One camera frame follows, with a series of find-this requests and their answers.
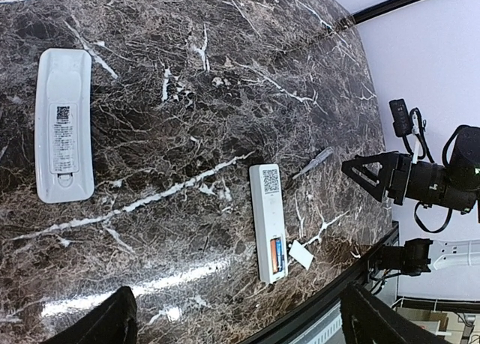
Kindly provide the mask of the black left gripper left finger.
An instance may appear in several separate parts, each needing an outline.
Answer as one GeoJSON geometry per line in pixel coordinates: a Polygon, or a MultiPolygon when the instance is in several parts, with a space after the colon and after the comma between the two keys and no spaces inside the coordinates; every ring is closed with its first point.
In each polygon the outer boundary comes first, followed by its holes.
{"type": "Polygon", "coordinates": [[[74,325],[43,343],[137,343],[137,303],[122,286],[74,325]]]}

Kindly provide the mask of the blue battery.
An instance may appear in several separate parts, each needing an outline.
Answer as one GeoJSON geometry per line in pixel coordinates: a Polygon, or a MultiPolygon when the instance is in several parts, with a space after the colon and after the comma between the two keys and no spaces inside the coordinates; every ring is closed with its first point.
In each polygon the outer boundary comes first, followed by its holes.
{"type": "Polygon", "coordinates": [[[283,249],[283,242],[281,238],[277,238],[275,240],[275,247],[276,247],[278,271],[282,272],[284,270],[284,249],[283,249]]]}

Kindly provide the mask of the black right frame post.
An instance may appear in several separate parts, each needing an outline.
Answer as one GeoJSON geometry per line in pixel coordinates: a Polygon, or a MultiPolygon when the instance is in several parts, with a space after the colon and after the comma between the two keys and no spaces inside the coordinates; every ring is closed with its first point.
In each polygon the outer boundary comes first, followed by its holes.
{"type": "Polygon", "coordinates": [[[358,25],[420,1],[424,0],[386,0],[354,13],[352,20],[358,25]]]}

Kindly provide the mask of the white battery cover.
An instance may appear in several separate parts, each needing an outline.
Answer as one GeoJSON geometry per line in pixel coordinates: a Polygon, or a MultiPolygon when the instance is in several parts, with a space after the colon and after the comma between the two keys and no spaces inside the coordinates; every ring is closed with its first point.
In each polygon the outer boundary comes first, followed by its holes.
{"type": "Polygon", "coordinates": [[[289,248],[289,256],[297,261],[305,270],[308,270],[314,259],[313,254],[298,241],[293,241],[289,248]]]}

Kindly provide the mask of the white remote back side up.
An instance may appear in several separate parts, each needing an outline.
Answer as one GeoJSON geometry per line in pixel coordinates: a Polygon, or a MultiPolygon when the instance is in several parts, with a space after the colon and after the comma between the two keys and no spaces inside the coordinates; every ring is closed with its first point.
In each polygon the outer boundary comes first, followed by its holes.
{"type": "Polygon", "coordinates": [[[91,144],[91,56],[50,48],[39,60],[34,108],[38,197],[47,204],[89,199],[95,191],[91,144]]]}

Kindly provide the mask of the orange battery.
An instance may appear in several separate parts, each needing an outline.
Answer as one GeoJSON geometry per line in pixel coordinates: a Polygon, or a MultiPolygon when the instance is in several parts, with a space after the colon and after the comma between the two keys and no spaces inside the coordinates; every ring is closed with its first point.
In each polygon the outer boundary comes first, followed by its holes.
{"type": "Polygon", "coordinates": [[[277,239],[276,238],[273,238],[273,239],[270,240],[270,249],[271,249],[272,273],[276,274],[279,271],[278,253],[277,253],[277,239]]]}

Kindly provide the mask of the white remote with buttons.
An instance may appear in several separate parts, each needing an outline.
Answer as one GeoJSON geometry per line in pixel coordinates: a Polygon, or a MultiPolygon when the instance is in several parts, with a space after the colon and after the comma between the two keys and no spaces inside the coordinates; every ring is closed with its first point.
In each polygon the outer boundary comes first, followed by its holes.
{"type": "Polygon", "coordinates": [[[256,236],[259,278],[273,284],[288,274],[281,174],[277,164],[260,164],[249,168],[250,192],[256,236]],[[284,270],[272,273],[270,240],[283,242],[284,270]]]}

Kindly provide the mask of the clear handled screwdriver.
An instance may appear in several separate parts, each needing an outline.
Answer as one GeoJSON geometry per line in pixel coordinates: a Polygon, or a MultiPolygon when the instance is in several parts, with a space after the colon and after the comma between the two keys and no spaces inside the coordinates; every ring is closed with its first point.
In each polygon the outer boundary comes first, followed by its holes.
{"type": "Polygon", "coordinates": [[[312,159],[303,169],[301,169],[297,174],[292,176],[292,179],[295,180],[298,177],[311,171],[312,169],[318,167],[320,164],[325,162],[333,153],[334,153],[333,147],[325,148],[320,153],[318,153],[318,155],[315,156],[315,158],[312,159]]]}

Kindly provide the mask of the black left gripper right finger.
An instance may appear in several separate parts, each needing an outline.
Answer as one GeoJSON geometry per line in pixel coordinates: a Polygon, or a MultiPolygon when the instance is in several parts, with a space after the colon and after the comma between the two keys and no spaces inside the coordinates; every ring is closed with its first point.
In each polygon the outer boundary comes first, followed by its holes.
{"type": "Polygon", "coordinates": [[[435,344],[446,341],[397,314],[357,283],[340,294],[342,331],[348,344],[435,344]]]}

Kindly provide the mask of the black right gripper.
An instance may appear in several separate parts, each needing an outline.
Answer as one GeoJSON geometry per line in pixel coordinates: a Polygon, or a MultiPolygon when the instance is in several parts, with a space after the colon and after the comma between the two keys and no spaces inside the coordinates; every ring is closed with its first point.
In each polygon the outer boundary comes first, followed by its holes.
{"type": "Polygon", "coordinates": [[[464,158],[451,159],[447,166],[419,161],[412,164],[406,155],[409,173],[395,170],[398,153],[355,156],[342,162],[341,171],[378,202],[387,196],[402,205],[405,198],[423,205],[469,213],[476,204],[476,165],[464,158]]]}

